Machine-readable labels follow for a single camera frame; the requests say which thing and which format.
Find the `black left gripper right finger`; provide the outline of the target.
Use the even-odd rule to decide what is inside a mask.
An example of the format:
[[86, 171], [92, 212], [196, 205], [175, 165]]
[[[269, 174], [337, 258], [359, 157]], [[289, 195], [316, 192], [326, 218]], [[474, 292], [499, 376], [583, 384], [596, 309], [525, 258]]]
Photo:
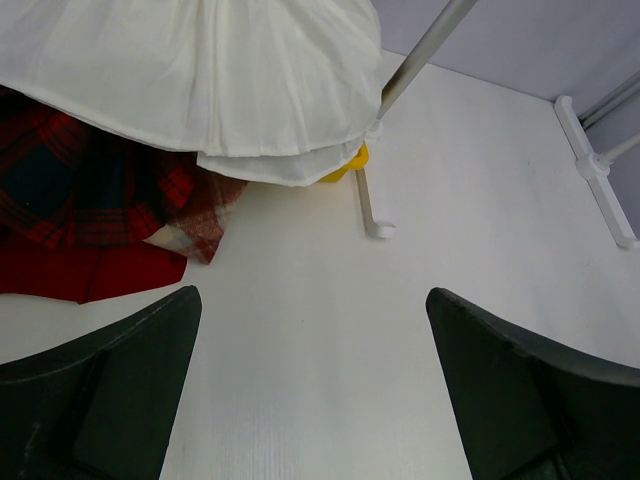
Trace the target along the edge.
[[425, 307], [473, 478], [638, 478], [638, 369], [444, 288]]

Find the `red beige checked skirt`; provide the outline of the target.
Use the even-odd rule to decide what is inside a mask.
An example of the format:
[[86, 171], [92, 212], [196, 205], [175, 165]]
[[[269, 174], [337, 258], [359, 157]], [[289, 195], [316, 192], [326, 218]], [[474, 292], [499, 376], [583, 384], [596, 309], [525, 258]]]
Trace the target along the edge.
[[186, 205], [144, 242], [210, 264], [247, 185], [195, 167], [194, 189]]

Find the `white pleated skirt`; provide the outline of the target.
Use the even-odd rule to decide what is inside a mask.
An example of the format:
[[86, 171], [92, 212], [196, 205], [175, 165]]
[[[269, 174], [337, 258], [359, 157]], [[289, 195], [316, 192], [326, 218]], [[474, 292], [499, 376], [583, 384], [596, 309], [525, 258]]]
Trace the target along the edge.
[[241, 180], [308, 186], [381, 105], [368, 1], [5, 1], [1, 83], [91, 126], [193, 152]]

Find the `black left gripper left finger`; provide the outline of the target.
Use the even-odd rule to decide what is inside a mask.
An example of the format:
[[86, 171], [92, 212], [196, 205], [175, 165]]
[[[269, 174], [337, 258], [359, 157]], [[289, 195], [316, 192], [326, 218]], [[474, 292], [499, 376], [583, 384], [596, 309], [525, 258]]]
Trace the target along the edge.
[[196, 287], [1, 367], [4, 479], [157, 479], [202, 314]]

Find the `dark red plaid skirt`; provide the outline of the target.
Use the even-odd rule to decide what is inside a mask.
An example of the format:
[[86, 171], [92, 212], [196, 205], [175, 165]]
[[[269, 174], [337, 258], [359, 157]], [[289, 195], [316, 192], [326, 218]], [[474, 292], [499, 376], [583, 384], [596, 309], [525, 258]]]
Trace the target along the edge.
[[1, 224], [43, 246], [143, 241], [186, 205], [195, 157], [1, 90]]

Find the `solid red skirt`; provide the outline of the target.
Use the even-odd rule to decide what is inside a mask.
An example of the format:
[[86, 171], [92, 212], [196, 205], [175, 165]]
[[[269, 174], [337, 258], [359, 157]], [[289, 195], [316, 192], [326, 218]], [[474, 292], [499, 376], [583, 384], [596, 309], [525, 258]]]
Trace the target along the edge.
[[146, 243], [48, 248], [1, 231], [1, 292], [86, 304], [180, 282], [187, 258]]

